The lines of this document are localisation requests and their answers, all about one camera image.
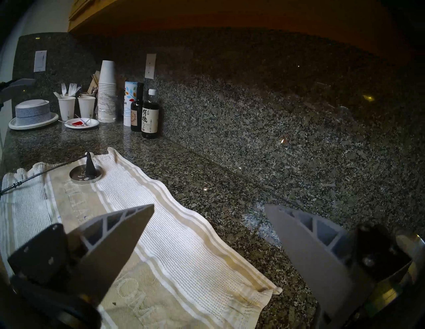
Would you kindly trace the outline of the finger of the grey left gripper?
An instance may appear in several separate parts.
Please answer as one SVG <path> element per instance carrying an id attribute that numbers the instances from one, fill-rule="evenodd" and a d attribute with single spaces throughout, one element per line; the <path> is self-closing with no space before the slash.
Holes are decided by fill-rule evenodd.
<path id="1" fill-rule="evenodd" d="M 14 79 L 9 82 L 1 82 L 1 103 L 19 96 L 26 87 L 32 86 L 35 81 L 35 79 Z"/>

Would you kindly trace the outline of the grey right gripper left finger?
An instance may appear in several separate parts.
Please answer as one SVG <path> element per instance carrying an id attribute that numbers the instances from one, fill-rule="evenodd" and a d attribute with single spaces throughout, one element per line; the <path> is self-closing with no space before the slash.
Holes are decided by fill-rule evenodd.
<path id="1" fill-rule="evenodd" d="M 66 233 L 51 224 L 7 259 L 12 287 L 87 296 L 99 304 L 128 262 L 154 204 L 103 214 Z"/>

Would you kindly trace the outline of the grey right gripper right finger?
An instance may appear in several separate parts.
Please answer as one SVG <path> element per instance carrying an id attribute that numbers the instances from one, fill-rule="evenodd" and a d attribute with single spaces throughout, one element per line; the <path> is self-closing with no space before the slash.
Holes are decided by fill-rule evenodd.
<path id="1" fill-rule="evenodd" d="M 387 230 L 360 224 L 347 231 L 326 218 L 265 204 L 284 252 L 328 318 L 350 318 L 378 284 L 402 278 L 412 258 Z"/>

